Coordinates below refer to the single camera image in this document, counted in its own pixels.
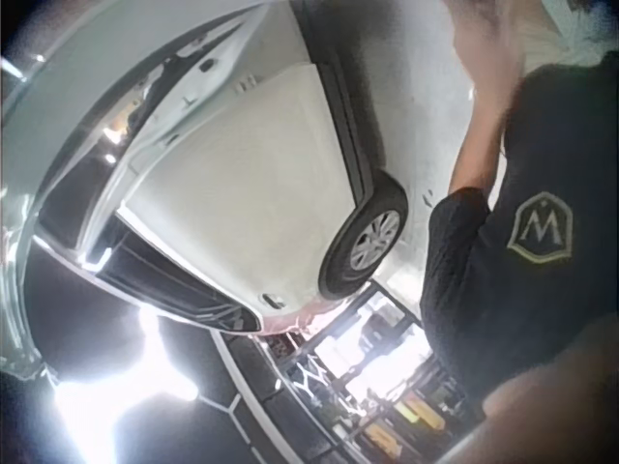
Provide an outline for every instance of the m logo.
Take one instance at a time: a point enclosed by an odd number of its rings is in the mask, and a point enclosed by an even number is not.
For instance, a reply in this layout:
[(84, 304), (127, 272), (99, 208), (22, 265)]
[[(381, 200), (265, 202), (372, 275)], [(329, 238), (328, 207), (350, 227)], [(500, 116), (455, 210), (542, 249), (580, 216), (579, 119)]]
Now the m logo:
[(572, 256), (572, 210), (552, 193), (543, 191), (516, 211), (507, 248), (536, 264)]

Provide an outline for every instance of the car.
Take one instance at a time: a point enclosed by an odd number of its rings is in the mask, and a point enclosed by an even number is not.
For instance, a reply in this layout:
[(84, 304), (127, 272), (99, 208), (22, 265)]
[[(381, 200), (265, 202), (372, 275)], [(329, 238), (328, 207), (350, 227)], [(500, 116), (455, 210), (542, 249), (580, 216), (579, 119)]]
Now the car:
[(5, 101), (14, 375), (38, 357), (21, 293), (30, 247), (167, 317), (272, 334), (355, 294), (402, 232), (404, 189), (371, 162), (309, 4), (183, 7), (102, 7)]

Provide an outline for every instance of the man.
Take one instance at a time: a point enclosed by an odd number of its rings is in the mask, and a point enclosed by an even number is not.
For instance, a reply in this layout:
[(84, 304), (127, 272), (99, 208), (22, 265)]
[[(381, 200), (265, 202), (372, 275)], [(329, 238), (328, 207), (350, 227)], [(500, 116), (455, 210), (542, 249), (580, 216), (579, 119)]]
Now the man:
[(619, 54), (522, 80), (514, 2), (446, 3), (476, 94), (430, 218), (421, 308), (432, 349), (487, 416), (446, 459), (597, 462), (617, 414)]

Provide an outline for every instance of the wheel rim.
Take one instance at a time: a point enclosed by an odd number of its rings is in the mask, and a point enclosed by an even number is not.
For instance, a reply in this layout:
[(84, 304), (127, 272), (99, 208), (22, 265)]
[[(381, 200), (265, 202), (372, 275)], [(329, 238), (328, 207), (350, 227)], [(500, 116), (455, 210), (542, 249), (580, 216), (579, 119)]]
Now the wheel rim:
[(350, 267), (355, 271), (363, 271), (375, 264), (392, 245), (398, 230), (398, 212), (388, 211), (375, 217), (352, 247)]

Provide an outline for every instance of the black t-shirt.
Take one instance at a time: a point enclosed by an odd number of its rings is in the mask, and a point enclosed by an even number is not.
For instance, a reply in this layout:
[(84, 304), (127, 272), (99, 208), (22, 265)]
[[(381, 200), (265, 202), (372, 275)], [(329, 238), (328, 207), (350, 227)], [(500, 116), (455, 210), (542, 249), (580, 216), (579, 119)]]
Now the black t-shirt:
[(493, 211), (463, 188), (432, 212), (423, 322), (474, 400), (617, 311), (618, 75), (612, 54), (527, 77)]

